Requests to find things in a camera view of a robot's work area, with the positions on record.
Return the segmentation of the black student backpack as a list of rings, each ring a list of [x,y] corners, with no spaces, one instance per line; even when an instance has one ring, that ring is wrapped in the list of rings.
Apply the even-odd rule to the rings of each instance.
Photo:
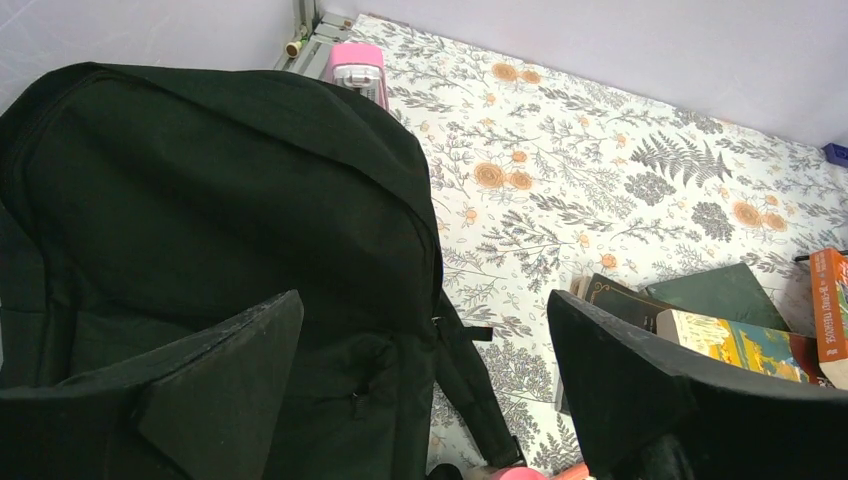
[[[443,288],[428,162],[365,97],[270,70],[94,62],[1,117],[1,393],[50,387],[274,296],[303,305],[259,479],[428,479],[440,389],[525,464]]]

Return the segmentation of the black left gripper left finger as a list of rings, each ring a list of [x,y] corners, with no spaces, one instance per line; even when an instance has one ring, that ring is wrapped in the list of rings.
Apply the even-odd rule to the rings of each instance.
[[[259,479],[303,320],[296,291],[50,387],[1,393],[5,479]]]

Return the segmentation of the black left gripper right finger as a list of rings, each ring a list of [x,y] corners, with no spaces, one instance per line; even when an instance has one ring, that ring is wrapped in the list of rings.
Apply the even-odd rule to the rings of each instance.
[[[721,363],[566,291],[547,315],[598,479],[843,479],[847,394]]]

